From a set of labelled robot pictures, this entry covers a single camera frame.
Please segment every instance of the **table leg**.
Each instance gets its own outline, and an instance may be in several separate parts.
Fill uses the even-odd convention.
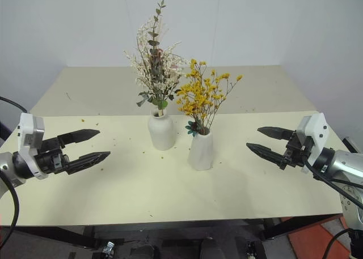
[[[59,227],[16,226],[15,231],[57,240],[83,248],[97,249],[100,245],[99,239],[81,235]]]
[[[286,235],[287,233],[297,232],[317,224],[322,224],[340,218],[341,216],[342,214],[296,216],[281,222],[278,225],[265,228],[265,230],[261,232],[260,238],[262,240],[272,239],[277,236]]]

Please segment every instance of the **dried flower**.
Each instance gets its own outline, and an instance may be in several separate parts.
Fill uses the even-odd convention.
[[[146,100],[158,106],[162,110],[167,105],[167,99],[173,100],[173,91],[183,76],[182,65],[186,65],[185,59],[172,53],[180,42],[166,49],[159,47],[161,35],[163,34],[163,23],[161,21],[161,10],[166,7],[164,0],[158,3],[157,15],[150,18],[137,31],[138,56],[130,55],[124,51],[135,69],[136,83],[145,89],[139,93],[142,100],[137,103],[141,106]]]
[[[229,81],[229,73],[216,76],[215,69],[211,72],[210,78],[203,78],[206,69],[206,62],[201,61],[199,64],[192,59],[190,63],[191,72],[186,74],[190,81],[181,86],[177,95],[180,96],[176,103],[181,105],[178,110],[184,112],[187,116],[194,119],[190,121],[186,128],[188,133],[193,136],[196,133],[202,135],[208,134],[212,125],[214,116],[216,115],[222,102],[226,100],[226,96],[235,87],[242,76],[238,76],[235,83]],[[223,94],[222,80],[226,81],[225,93]]]

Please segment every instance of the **black cable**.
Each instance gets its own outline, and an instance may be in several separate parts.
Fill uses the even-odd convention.
[[[346,184],[346,185],[350,185],[350,186],[354,186],[354,187],[357,187],[357,188],[361,188],[361,189],[363,189],[363,185],[361,185],[361,184],[356,184],[355,182],[344,181],[344,180],[341,180],[341,179],[329,179],[329,181],[332,181],[332,182],[339,182],[339,183],[341,183],[341,184]]]
[[[7,99],[7,98],[5,98],[5,97],[0,96],[0,100],[5,101],[5,102],[8,102],[8,103],[10,103],[10,104],[14,105],[15,107],[18,107],[18,108],[19,108],[20,110],[22,110],[24,113],[28,113],[28,111],[27,111],[27,110],[26,110],[23,106],[21,106],[20,104],[18,104],[18,103],[16,103],[16,102],[12,101],[12,100],[10,100],[10,99]]]
[[[307,157],[305,155],[301,156],[301,159],[304,163],[304,165],[306,165],[306,167],[322,182],[324,182],[325,184],[329,185],[332,189],[334,189],[335,191],[337,191],[338,193],[342,194],[343,196],[345,196],[347,199],[349,199],[351,202],[353,202],[355,205],[357,205],[359,208],[361,208],[363,210],[363,204],[361,202],[359,202],[357,199],[353,198],[350,194],[348,194],[346,191],[342,190],[341,188],[339,188],[338,186],[336,186],[335,184],[331,183],[327,178],[325,178],[323,175],[321,175],[319,172],[317,172],[307,161]]]
[[[333,238],[330,240],[329,244],[327,245],[327,248],[325,249],[324,255],[323,255],[323,259],[326,259],[328,257],[329,251],[331,246],[333,245],[334,241],[337,240],[337,238],[343,234],[345,234],[346,232],[351,231],[352,229],[348,228],[348,229],[344,229],[340,232],[338,232],[335,236],[333,236]]]
[[[0,244],[0,249],[2,249],[4,247],[4,245],[6,244],[6,241],[9,239],[12,232],[14,231],[16,222],[18,221],[19,199],[18,199],[18,195],[16,195],[15,188],[13,187],[13,185],[11,184],[11,182],[9,181],[9,179],[7,178],[5,173],[2,172],[1,170],[0,170],[0,178],[4,182],[4,184],[8,187],[8,189],[9,189],[9,191],[11,193],[11,196],[12,196],[12,200],[14,201],[14,216],[12,218],[12,222],[11,222],[9,232],[7,233],[6,237],[4,238],[4,240]]]

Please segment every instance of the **orange floor mat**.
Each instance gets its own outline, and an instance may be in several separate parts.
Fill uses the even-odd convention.
[[[298,259],[321,259],[331,238],[332,235],[320,225],[289,234]],[[335,241],[328,259],[346,259],[349,253],[345,246]]]

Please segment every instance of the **table surface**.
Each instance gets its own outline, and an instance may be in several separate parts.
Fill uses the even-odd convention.
[[[212,128],[213,168],[195,171],[187,164],[191,135],[186,116],[172,116],[176,144],[168,151],[153,148],[148,116],[44,117],[45,139],[77,129],[99,129],[89,141],[68,145],[71,160],[95,151],[111,151],[102,163],[73,175],[29,179],[19,186],[18,225],[61,226],[271,218],[340,213],[339,195],[300,168],[280,170],[259,158],[246,142],[283,153],[286,141],[268,138],[256,129],[295,129],[314,111],[219,114]],[[327,147],[344,149],[331,130]],[[13,152],[16,135],[0,148]],[[7,192],[0,200],[1,223],[13,215]]]
[[[230,73],[233,79],[244,75],[218,113],[316,110],[279,65],[215,69]],[[149,103],[136,106],[141,88],[135,78],[131,67],[65,68],[31,112],[38,116],[149,115]],[[182,114],[175,101],[169,101],[168,113]]]

